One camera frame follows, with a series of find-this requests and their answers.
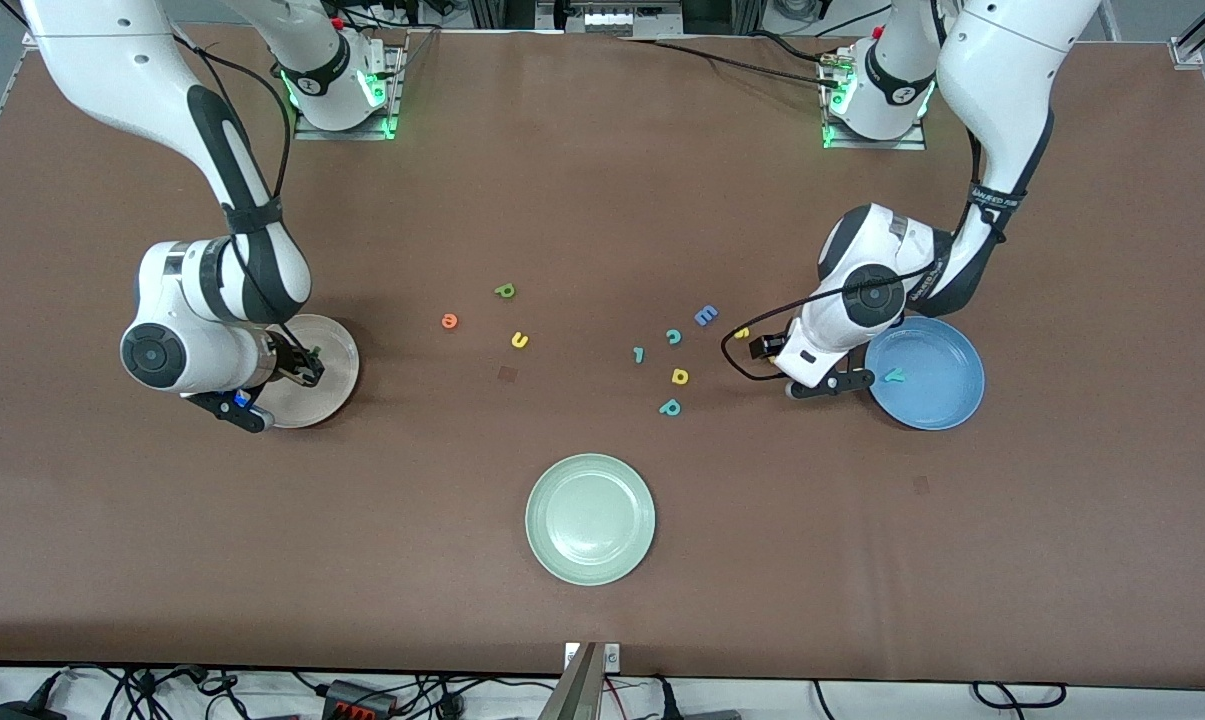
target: white robotic arm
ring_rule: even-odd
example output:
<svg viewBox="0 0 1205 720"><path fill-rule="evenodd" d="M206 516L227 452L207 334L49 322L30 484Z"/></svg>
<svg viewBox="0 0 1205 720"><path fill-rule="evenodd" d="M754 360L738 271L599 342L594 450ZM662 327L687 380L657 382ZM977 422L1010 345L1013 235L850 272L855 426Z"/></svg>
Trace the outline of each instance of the white robotic arm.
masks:
<svg viewBox="0 0 1205 720"><path fill-rule="evenodd" d="M777 368L800 386L822 388L830 379L836 384L835 365L894 324L905 307L944 315L966 306L1050 141L1056 72L1097 6L1099 0L981 0L964 6L948 37L941 37L936 79L989 160L983 177L969 188L957 236L880 205L846 213L825 241L821 284L815 300L794 315L776 356ZM928 0L897 0L890 16L890 22L905 19L913 28L917 47L905 49L900 39L890 55L916 59L915 79L927 77L917 59L925 58L927 47L945 34L939 23L917 28L919 8L931 17ZM887 23L881 37L900 36ZM857 51L857 63L872 58L872 39L857 45L870 45ZM859 100L872 108L872 99L888 98L900 82L881 72L863 73L858 99L848 105ZM907 131L916 111L904 118L894 106L886 108L887 120L878 126L894 123L892 132ZM790 384L790 395L795 389L803 391Z"/></svg>
<svg viewBox="0 0 1205 720"><path fill-rule="evenodd" d="M181 393L219 418L259 432L259 388L287 378L317 384L322 364L268 325L308 300L308 265L282 224L227 102L200 85L155 0L25 0L46 67L71 102L110 126L192 160L221 203L230 236L158 243L136 277L136 315L120 342L139 382ZM283 67L300 78L315 124L352 126L375 110L351 59L369 51L334 31L318 0L231 2L261 29ZM239 391L246 391L242 401ZM222 402L233 400L236 405Z"/></svg>

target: brown table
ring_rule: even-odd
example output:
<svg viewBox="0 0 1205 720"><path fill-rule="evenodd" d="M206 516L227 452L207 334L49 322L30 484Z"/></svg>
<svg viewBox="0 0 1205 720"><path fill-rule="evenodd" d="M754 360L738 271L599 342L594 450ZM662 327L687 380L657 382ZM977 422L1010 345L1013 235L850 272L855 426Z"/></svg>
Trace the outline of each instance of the brown table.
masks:
<svg viewBox="0 0 1205 720"><path fill-rule="evenodd" d="M202 33L269 64L245 29ZM272 167L276 110L231 92ZM637 674L1205 685L1205 85L1165 47L1081 46L1056 111L950 318L983 406L910 432L868 395L745 382L716 343L812 290L852 206L957 220L942 102L927 152L823 151L806 85L609 39L436 37L396 141L295 146L308 311L349 325L363 373L327 424L249 436L117 356L145 247L223 232L208 188L30 55L0 120L0 659L556 671L564 641L609 639ZM553 579L523 532L576 452L628 460L660 512L606 588Z"/></svg>

